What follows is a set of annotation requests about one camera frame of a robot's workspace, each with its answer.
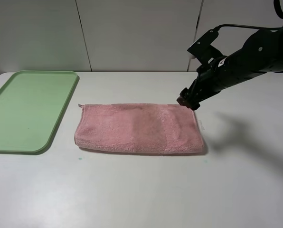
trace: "towel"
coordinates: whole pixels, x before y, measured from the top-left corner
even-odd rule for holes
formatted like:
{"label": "towel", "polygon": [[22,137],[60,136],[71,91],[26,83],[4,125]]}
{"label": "towel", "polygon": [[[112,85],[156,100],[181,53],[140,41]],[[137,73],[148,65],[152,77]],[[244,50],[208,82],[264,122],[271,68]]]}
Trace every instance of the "towel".
{"label": "towel", "polygon": [[178,104],[86,104],[75,144],[99,152],[187,155],[204,142],[192,110]]}

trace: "towel label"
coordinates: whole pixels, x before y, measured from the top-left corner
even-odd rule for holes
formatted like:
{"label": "towel label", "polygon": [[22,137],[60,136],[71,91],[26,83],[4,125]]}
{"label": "towel label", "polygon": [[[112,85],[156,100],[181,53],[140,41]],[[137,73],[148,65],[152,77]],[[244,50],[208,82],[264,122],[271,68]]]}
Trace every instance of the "towel label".
{"label": "towel label", "polygon": [[205,130],[205,128],[204,128],[203,123],[202,123],[201,120],[198,120],[198,125],[199,125],[199,128],[200,128],[202,131]]}

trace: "table surface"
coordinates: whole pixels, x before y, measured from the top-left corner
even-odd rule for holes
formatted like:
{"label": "table surface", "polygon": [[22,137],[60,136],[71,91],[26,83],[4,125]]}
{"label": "table surface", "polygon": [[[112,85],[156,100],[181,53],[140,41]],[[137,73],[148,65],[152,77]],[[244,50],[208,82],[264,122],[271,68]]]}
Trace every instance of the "table surface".
{"label": "table surface", "polygon": [[202,102],[208,153],[184,157],[87,152],[74,132],[78,104],[175,104],[196,73],[78,75],[50,149],[0,154],[0,228],[283,227],[283,74]]}

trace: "cable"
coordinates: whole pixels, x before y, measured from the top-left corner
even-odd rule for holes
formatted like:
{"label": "cable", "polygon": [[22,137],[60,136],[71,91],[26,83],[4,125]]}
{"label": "cable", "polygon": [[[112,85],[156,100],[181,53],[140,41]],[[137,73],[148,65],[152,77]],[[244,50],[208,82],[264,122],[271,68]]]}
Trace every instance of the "cable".
{"label": "cable", "polygon": [[275,30],[279,30],[279,29],[282,28],[282,27],[279,27],[279,28],[267,28],[267,27],[258,27],[258,26],[249,26],[249,25],[224,24],[224,25],[216,26],[215,29],[219,30],[221,27],[238,27],[238,28],[246,28],[246,29],[270,30],[270,31],[275,31]]}

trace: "folded towel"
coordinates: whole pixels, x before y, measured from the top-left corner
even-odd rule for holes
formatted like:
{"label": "folded towel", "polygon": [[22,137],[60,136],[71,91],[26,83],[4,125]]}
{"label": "folded towel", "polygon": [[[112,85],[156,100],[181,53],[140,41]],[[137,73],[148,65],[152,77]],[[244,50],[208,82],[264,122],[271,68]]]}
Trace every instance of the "folded towel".
{"label": "folded towel", "polygon": [[193,111],[178,104],[86,104],[75,144],[102,152],[193,154],[204,150]]}

